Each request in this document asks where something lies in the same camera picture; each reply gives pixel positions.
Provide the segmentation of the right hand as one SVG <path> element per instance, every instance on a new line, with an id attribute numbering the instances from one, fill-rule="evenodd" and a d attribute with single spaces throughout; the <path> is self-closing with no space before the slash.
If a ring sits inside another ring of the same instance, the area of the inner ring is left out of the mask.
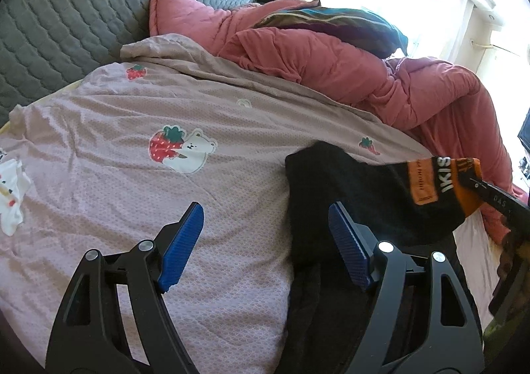
<path id="1" fill-rule="evenodd" d="M 507 277 L 513 268 L 514 258 L 516 255 L 529 263 L 529 241 L 521 240 L 516 236 L 515 232 L 512 230 L 512 226 L 508 223 L 508 220 L 505 216 L 501 217 L 501 223 L 506 228 L 510 229 L 510 232 L 505 235 L 501 243 L 502 253 L 500 257 L 500 265 L 497 269 L 497 274 L 500 277 L 500 280 L 503 282 L 507 280 Z M 508 319 L 516 317 L 516 315 L 525 310 L 529 305 L 529 288 L 529 273 L 526 273 L 519 292 L 513 299 L 513 302 L 508 309 Z"/>

